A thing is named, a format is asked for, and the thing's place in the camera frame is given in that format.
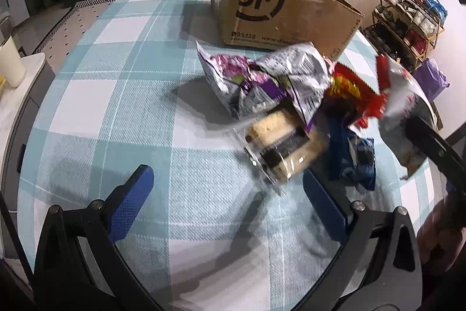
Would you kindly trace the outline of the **right hand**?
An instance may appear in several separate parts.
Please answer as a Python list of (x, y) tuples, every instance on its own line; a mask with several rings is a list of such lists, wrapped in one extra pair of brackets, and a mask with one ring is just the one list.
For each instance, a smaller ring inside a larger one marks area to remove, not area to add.
[(447, 199), (438, 202), (417, 233), (422, 263), (431, 263), (439, 272), (447, 272), (465, 244), (465, 228), (442, 225), (446, 218)]

